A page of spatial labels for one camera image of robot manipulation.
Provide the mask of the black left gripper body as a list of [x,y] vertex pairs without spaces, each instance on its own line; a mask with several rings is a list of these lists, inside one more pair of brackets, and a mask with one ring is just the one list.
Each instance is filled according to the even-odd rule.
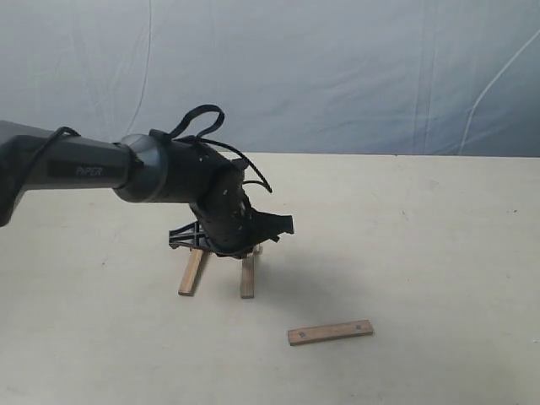
[[219,257],[243,258],[255,246],[294,233],[293,217],[259,212],[241,186],[220,186],[192,203],[196,220],[169,232],[169,246],[212,252]]

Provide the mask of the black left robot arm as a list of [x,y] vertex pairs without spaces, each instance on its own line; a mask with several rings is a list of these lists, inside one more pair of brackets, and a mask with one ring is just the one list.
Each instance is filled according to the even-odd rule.
[[1,224],[27,191],[109,188],[128,203],[183,203],[206,249],[242,258],[260,243],[293,234],[290,215],[257,211],[243,186],[251,161],[228,159],[196,136],[162,132],[119,143],[82,137],[70,127],[46,130],[1,123]]

